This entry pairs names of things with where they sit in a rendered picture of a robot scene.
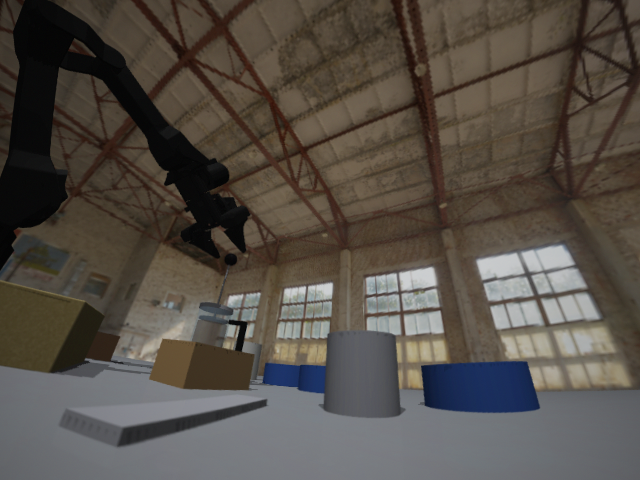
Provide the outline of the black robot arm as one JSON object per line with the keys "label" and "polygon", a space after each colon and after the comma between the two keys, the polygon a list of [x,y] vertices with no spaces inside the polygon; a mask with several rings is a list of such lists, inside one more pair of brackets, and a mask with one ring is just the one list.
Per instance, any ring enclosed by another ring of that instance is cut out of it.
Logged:
{"label": "black robot arm", "polygon": [[[19,61],[8,158],[0,175],[0,270],[17,238],[14,230],[40,225],[67,198],[68,170],[50,157],[59,67],[104,81],[147,138],[150,153],[188,201],[229,180],[229,170],[207,159],[168,125],[126,66],[88,23],[48,0],[25,0],[13,30]],[[68,51],[73,39],[96,57]]]}

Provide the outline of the french press coffee maker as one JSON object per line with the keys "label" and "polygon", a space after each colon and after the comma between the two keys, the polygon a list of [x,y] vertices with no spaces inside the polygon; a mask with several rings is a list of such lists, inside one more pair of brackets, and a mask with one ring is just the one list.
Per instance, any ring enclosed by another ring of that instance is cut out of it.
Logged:
{"label": "french press coffee maker", "polygon": [[225,339],[229,331],[229,324],[240,325],[235,351],[242,352],[248,322],[231,320],[233,309],[226,305],[219,304],[223,293],[223,286],[229,272],[229,266],[237,262],[237,257],[234,254],[227,254],[225,262],[228,264],[228,269],[221,286],[222,289],[219,299],[217,303],[203,302],[200,304],[190,342],[200,342],[206,345],[224,348]]}

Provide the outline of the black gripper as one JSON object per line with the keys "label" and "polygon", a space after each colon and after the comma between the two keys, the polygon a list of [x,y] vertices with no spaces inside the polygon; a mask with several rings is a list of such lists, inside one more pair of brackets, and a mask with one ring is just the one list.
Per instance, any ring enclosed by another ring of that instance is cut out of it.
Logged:
{"label": "black gripper", "polygon": [[[199,249],[210,255],[219,258],[220,255],[211,238],[211,229],[217,226],[227,228],[224,233],[241,251],[246,252],[245,240],[243,234],[243,226],[250,214],[245,206],[239,206],[225,213],[224,210],[219,211],[214,199],[216,195],[211,195],[210,191],[185,202],[187,208],[186,213],[192,212],[197,223],[192,224],[188,228],[181,231],[181,238],[185,242],[189,242]],[[217,224],[215,224],[217,223]],[[210,224],[210,226],[208,226]],[[210,229],[210,230],[208,230]],[[206,231],[207,230],[207,231]]]}

